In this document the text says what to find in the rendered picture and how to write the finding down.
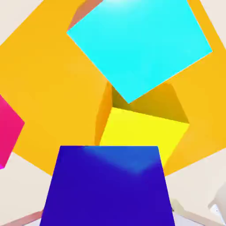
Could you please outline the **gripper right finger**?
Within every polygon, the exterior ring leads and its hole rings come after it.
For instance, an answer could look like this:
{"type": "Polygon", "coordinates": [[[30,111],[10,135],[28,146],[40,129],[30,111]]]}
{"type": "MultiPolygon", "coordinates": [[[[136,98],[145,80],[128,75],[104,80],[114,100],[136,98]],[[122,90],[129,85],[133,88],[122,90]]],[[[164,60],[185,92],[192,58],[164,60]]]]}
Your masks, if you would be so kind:
{"type": "Polygon", "coordinates": [[[217,222],[186,211],[176,199],[170,199],[175,226],[218,226],[217,222]]]}

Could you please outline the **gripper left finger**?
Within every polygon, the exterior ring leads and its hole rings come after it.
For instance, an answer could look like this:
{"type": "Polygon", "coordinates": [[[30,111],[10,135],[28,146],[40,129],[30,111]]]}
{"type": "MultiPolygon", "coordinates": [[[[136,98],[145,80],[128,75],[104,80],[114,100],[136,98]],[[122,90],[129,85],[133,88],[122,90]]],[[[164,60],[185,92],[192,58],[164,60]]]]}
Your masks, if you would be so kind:
{"type": "Polygon", "coordinates": [[[0,226],[24,226],[41,218],[43,211],[38,211],[0,226]]]}

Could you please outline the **small blue cube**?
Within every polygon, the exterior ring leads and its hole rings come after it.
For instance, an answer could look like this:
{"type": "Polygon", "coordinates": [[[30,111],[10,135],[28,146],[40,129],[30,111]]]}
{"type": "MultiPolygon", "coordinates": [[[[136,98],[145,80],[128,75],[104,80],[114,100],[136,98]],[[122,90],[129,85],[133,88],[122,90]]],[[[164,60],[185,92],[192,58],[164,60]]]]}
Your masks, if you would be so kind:
{"type": "Polygon", "coordinates": [[[40,226],[175,226],[157,146],[61,146],[40,226]]]}

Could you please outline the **small pink cube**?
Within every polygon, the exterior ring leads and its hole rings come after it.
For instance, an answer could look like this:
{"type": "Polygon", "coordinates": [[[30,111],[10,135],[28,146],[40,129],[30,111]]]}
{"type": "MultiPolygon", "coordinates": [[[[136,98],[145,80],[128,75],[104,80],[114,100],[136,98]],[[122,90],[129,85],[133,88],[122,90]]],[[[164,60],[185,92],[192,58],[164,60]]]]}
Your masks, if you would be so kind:
{"type": "Polygon", "coordinates": [[[0,169],[6,166],[24,124],[0,95],[0,169]]]}

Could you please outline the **small yellow cube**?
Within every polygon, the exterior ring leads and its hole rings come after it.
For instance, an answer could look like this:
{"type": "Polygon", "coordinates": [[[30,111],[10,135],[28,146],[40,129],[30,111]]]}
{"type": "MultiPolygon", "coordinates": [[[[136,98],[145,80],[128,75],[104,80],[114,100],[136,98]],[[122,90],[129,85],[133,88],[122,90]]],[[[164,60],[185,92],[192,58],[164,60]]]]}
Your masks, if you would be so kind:
{"type": "Polygon", "coordinates": [[[127,103],[107,83],[98,109],[94,143],[103,146],[157,146],[162,164],[173,154],[189,120],[169,83],[127,103]]]}

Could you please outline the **small cyan cube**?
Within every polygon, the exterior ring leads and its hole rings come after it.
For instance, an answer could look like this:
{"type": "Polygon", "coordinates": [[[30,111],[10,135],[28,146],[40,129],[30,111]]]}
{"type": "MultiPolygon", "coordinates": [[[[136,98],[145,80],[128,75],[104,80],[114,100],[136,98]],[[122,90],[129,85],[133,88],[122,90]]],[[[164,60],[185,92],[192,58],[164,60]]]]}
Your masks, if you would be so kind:
{"type": "Polygon", "coordinates": [[[68,35],[128,103],[212,52],[187,0],[103,0],[68,35]]]}

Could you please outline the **large orange box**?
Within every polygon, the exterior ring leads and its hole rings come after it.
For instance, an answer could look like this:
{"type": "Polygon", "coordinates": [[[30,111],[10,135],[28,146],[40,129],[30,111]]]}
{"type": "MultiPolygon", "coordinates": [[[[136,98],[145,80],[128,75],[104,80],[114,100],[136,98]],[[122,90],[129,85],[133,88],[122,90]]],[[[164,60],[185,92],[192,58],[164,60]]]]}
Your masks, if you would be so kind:
{"type": "MultiPolygon", "coordinates": [[[[24,120],[14,152],[48,174],[61,145],[98,143],[111,86],[66,35],[83,0],[44,0],[0,45],[0,95],[24,120]]],[[[188,0],[212,53],[140,98],[178,102],[190,126],[164,168],[171,174],[226,148],[226,49],[200,0],[188,0]]]]}

